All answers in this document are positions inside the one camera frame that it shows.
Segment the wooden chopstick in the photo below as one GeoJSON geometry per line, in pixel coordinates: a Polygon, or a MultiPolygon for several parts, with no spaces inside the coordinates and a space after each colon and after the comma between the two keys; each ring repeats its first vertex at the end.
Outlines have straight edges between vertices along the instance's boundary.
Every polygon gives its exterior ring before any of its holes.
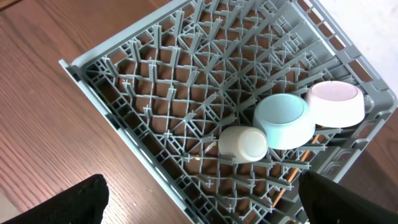
{"type": "MultiPolygon", "coordinates": [[[[312,144],[315,144],[315,143],[318,141],[318,138],[319,138],[319,134],[317,134],[317,135],[313,138],[312,144]]],[[[306,151],[306,152],[303,154],[303,156],[301,157],[301,160],[300,160],[300,161],[301,161],[301,162],[305,162],[305,160],[307,159],[307,157],[308,157],[309,154],[310,154],[310,151],[306,151]]],[[[299,168],[295,168],[295,169],[290,173],[289,178],[288,178],[288,182],[292,182],[292,181],[293,181],[293,179],[294,179],[295,176],[297,175],[298,171],[299,171],[299,168]]],[[[276,197],[274,203],[272,204],[273,207],[275,207],[275,206],[278,204],[279,200],[280,200],[280,199],[282,198],[282,196],[285,194],[285,191],[286,191],[285,189],[282,189],[282,190],[279,192],[279,194],[277,195],[277,197],[276,197]]]]}

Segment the cream white cup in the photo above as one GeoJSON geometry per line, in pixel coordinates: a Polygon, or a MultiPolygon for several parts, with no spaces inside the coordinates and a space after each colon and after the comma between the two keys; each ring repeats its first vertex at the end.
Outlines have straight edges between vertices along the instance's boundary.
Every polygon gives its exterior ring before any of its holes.
{"type": "Polygon", "coordinates": [[[242,164],[261,160],[268,152],[266,135],[249,126],[230,126],[220,134],[218,150],[235,163],[242,164]]]}

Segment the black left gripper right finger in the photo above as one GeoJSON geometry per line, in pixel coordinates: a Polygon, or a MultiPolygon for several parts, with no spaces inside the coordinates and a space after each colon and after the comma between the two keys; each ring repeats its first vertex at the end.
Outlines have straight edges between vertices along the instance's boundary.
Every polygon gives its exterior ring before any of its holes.
{"type": "Polygon", "coordinates": [[[298,194],[311,224],[397,224],[397,214],[311,170],[299,176],[298,194]]]}

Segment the light blue bowl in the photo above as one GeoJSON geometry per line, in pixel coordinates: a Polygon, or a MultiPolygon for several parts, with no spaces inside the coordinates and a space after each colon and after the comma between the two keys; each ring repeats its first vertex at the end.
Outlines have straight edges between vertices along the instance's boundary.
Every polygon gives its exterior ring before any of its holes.
{"type": "Polygon", "coordinates": [[[269,147],[277,150],[303,146],[315,133],[308,103],[288,93],[261,100],[255,107],[252,123],[266,135],[269,147]]]}

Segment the pink bowl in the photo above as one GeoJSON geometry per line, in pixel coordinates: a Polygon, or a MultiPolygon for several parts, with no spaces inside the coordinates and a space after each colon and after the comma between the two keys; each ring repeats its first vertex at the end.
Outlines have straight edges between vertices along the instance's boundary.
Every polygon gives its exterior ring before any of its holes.
{"type": "Polygon", "coordinates": [[[364,95],[356,86],[340,81],[314,84],[305,101],[317,125],[328,128],[354,126],[365,117],[364,95]]]}

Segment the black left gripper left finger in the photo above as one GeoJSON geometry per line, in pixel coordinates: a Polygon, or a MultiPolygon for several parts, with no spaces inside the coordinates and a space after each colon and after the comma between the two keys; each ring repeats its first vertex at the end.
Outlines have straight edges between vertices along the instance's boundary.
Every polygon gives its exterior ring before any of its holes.
{"type": "Polygon", "coordinates": [[[3,224],[100,224],[108,202],[106,179],[95,174],[3,224]]]}

